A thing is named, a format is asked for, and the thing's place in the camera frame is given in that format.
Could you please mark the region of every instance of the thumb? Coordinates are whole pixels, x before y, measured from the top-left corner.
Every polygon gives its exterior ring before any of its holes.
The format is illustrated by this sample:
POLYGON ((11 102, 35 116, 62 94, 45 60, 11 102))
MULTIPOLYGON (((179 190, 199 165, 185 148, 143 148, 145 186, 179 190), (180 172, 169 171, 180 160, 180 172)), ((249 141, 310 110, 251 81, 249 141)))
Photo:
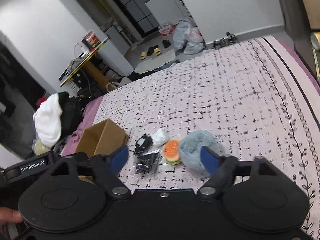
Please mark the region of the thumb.
POLYGON ((20 223, 22 216, 19 211, 0 207, 0 223, 20 223))

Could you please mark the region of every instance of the mattress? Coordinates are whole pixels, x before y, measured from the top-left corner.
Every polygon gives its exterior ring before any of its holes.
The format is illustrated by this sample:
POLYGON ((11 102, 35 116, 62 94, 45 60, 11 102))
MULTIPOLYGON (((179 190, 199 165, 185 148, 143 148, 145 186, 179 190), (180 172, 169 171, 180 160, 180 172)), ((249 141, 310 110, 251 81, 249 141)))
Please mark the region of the mattress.
MULTIPOLYGON (((315 81, 273 37, 241 42, 130 83, 105 95, 94 122, 111 118, 130 136, 164 127, 181 140, 197 130, 210 131, 222 153, 251 161, 264 156, 309 197, 303 230, 318 236, 320 197, 320 95, 315 81)), ((130 154, 120 179, 136 188, 197 190, 183 165, 162 158, 158 171, 134 173, 130 154)), ((247 178, 237 178, 237 182, 247 178)))

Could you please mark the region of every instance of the white towel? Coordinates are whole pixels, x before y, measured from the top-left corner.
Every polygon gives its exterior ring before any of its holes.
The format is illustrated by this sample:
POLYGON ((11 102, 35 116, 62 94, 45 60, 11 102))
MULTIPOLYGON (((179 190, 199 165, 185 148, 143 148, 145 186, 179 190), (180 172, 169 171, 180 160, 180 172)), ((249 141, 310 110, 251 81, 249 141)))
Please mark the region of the white towel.
POLYGON ((42 102, 39 109, 33 115, 36 132, 41 142, 47 146, 54 146, 61 136, 60 116, 62 109, 59 105, 59 95, 53 94, 42 102))

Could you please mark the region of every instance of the silver bolt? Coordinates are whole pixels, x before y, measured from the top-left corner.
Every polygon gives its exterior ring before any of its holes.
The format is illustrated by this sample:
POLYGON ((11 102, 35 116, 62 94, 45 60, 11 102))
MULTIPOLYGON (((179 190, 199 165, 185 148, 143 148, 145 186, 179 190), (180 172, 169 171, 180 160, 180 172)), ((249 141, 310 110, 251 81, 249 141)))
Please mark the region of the silver bolt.
POLYGON ((160 196, 161 197, 169 197, 169 193, 168 192, 161 192, 160 196))
POLYGON ((200 193, 202 195, 212 195, 216 192, 216 190, 213 187, 202 187, 200 189, 200 193))
POLYGON ((128 189, 126 187, 115 187, 112 192, 115 195, 124 195, 128 192, 128 189))

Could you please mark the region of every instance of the open cardboard box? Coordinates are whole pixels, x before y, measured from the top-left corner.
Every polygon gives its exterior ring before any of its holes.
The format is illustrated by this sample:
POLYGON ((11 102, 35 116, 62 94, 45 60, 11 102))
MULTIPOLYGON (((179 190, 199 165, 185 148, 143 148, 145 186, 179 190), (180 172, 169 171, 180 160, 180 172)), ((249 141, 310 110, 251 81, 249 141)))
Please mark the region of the open cardboard box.
POLYGON ((110 155, 127 144, 128 138, 121 127, 106 119, 84 130, 75 152, 85 152, 89 158, 110 155))

